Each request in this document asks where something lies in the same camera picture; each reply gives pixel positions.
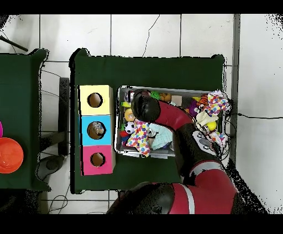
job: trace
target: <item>circular hole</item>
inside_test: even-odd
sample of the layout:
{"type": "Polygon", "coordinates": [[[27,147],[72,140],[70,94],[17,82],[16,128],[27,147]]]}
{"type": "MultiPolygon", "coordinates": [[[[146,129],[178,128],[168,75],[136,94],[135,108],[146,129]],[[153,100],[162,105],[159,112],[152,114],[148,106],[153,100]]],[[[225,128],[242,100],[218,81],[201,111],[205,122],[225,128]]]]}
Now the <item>circular hole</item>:
{"type": "Polygon", "coordinates": [[[105,156],[102,153],[94,153],[91,156],[91,164],[95,167],[101,167],[105,164],[105,156]]]}
{"type": "Polygon", "coordinates": [[[87,103],[91,107],[100,107],[102,104],[102,96],[99,93],[92,93],[87,97],[87,103]]]}
{"type": "Polygon", "coordinates": [[[106,132],[105,126],[101,122],[91,122],[87,127],[87,134],[94,140],[101,139],[106,132]]]}

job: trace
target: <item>pink box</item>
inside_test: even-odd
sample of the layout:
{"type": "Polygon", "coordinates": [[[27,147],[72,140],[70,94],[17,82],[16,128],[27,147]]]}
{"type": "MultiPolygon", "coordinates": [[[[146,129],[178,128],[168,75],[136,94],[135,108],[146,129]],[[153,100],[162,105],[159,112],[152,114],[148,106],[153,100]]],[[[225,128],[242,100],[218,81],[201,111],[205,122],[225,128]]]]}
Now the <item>pink box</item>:
{"type": "Polygon", "coordinates": [[[82,147],[82,175],[111,174],[115,166],[115,152],[112,145],[83,146],[82,147]],[[104,156],[104,164],[96,167],[91,162],[94,153],[101,153],[104,156]]]}

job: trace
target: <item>stuffed toy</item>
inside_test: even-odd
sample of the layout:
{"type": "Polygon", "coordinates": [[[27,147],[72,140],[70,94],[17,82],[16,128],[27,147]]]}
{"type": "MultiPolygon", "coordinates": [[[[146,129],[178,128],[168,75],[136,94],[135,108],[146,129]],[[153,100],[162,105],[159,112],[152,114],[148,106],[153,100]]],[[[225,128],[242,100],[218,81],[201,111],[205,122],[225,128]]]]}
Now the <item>stuffed toy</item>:
{"type": "Polygon", "coordinates": [[[132,134],[135,131],[134,122],[126,122],[125,123],[125,131],[127,134],[132,134]]]}

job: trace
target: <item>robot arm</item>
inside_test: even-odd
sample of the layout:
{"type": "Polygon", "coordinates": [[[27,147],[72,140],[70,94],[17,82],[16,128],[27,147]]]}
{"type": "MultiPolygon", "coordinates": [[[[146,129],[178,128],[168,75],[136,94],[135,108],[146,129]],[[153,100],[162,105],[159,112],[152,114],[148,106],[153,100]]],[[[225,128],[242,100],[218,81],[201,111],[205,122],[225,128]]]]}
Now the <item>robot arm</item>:
{"type": "Polygon", "coordinates": [[[213,149],[183,110],[136,90],[134,116],[144,122],[168,127],[174,132],[174,151],[184,184],[145,182],[126,191],[108,214],[230,214],[237,190],[226,175],[213,149]]]}

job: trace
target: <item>yellow box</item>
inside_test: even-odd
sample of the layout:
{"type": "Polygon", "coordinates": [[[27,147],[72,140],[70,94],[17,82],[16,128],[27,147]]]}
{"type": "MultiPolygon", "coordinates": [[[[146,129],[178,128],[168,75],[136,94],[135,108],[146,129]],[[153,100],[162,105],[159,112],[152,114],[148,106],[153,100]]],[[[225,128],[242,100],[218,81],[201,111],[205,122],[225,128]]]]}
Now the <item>yellow box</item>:
{"type": "Polygon", "coordinates": [[[82,115],[111,115],[113,114],[113,90],[110,86],[79,86],[82,115]]]}

